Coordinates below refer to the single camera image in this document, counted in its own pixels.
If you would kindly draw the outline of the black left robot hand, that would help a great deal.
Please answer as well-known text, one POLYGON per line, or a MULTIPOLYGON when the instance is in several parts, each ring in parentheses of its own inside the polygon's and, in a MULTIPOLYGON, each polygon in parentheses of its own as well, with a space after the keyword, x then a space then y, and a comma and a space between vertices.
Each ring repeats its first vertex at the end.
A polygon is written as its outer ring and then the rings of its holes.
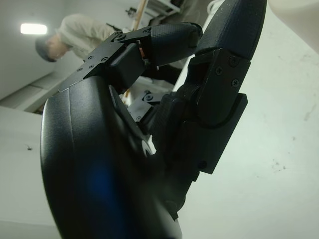
POLYGON ((117 31, 44 106, 43 184, 64 239, 180 239, 178 211, 213 173, 248 100, 264 0, 195 23, 117 31))

